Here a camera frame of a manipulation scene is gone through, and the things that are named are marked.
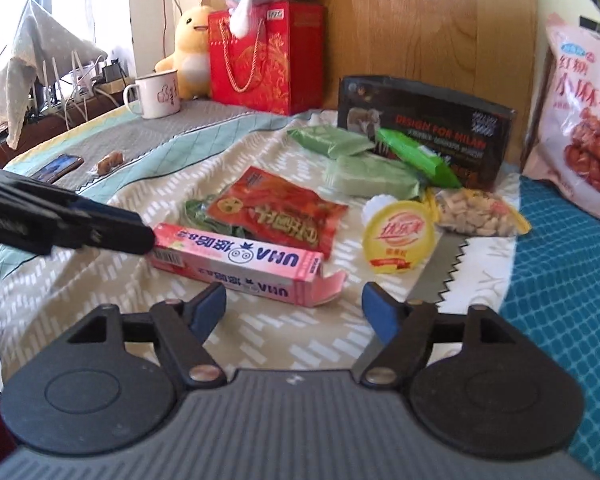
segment green plastic packet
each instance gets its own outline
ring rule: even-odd
[[[398,158],[420,170],[437,187],[462,187],[456,174],[446,162],[429,148],[400,132],[380,128],[378,139],[394,152]]]
[[[365,136],[328,125],[293,128],[287,133],[303,148],[333,160],[339,156],[366,152],[375,146]]]
[[[252,239],[253,236],[243,227],[219,222],[206,214],[206,210],[217,197],[217,195],[208,195],[203,200],[187,200],[184,203],[181,218],[184,227],[193,227],[219,235]]]
[[[398,200],[412,200],[424,191],[415,170],[371,153],[332,160],[324,171],[324,183],[341,193],[366,198],[388,194]]]

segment yellow cup lid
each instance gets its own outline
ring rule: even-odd
[[[435,245],[429,209],[411,201],[392,203],[376,213],[362,238],[365,258],[378,274],[413,269],[431,254]]]

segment red snack bag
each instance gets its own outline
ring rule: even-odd
[[[327,202],[310,189],[251,166],[212,202],[207,214],[240,226],[258,240],[309,251],[325,259],[348,206]]]
[[[555,14],[547,35],[556,65],[523,174],[600,218],[600,36]]]

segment yellow dinosaur plush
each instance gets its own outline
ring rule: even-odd
[[[176,48],[169,57],[155,65],[156,72],[178,70],[178,93],[181,99],[209,94],[208,16],[211,7],[193,7],[181,17],[176,27]]]

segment red gift bag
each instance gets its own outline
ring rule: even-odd
[[[238,40],[226,10],[209,15],[212,99],[283,115],[320,108],[324,7],[273,2],[254,7],[252,19]]]

